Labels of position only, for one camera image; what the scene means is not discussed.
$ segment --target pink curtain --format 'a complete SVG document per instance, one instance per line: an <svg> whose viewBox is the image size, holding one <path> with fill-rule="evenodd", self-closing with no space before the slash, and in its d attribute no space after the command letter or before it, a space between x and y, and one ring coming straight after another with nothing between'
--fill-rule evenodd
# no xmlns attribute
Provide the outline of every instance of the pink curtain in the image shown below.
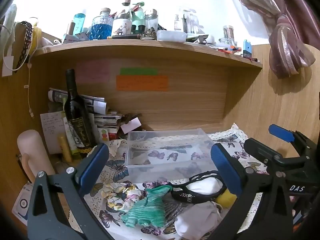
<svg viewBox="0 0 320 240"><path fill-rule="evenodd" d="M239 0L261 15L269 33L270 68L278 78L299 73L316 60L305 44L320 50L320 23L304 0Z"/></svg>

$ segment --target screw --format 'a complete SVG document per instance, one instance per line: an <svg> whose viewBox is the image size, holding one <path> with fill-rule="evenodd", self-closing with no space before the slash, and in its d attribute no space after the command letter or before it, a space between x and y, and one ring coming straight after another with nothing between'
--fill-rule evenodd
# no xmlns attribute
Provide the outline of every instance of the screw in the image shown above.
<svg viewBox="0 0 320 240"><path fill-rule="evenodd" d="M254 169L250 167L246 167L245 172L251 174L251 173L254 173Z"/></svg>
<svg viewBox="0 0 320 240"><path fill-rule="evenodd" d="M67 168L67 173L68 174L71 174L71 173L73 173L75 171L75 168L74 167L69 167L69 168Z"/></svg>
<svg viewBox="0 0 320 240"><path fill-rule="evenodd" d="M282 172L281 171L276 171L276 176L278 178L281 178L283 176Z"/></svg>
<svg viewBox="0 0 320 240"><path fill-rule="evenodd" d="M44 175L44 171L39 171L38 172L38 177L41 178Z"/></svg>

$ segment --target shelf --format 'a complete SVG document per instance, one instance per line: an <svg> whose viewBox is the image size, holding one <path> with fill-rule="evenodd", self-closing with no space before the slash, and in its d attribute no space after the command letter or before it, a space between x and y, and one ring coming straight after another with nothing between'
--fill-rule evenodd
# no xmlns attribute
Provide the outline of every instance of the shelf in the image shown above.
<svg viewBox="0 0 320 240"><path fill-rule="evenodd" d="M92 57L127 57L201 62L217 66L255 67L262 64L216 51L204 45L169 41L100 40L79 41L37 49L34 57L83 59Z"/></svg>

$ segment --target blue liquid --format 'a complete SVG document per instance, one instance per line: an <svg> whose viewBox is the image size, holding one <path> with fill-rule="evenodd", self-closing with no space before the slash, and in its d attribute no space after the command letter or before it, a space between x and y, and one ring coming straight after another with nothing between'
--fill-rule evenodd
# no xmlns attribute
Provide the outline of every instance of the blue liquid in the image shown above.
<svg viewBox="0 0 320 240"><path fill-rule="evenodd" d="M75 17L73 18L73 21L75 23L75 28L73 29L73 35L82 32L84 19L85 19L85 14L83 13L77 13L75 15Z"/></svg>
<svg viewBox="0 0 320 240"><path fill-rule="evenodd" d="M109 24L95 24L91 27L90 37L92 40L106 40L108 36L111 36L112 26Z"/></svg>

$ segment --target floral scrunchie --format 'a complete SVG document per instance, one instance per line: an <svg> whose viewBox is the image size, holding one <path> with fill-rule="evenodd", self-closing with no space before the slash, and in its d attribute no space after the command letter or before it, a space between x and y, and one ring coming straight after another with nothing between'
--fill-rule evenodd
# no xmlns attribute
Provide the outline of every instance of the floral scrunchie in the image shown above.
<svg viewBox="0 0 320 240"><path fill-rule="evenodd" d="M109 183L103 185L101 196L107 199L108 207L127 213L140 200L142 193L132 183Z"/></svg>

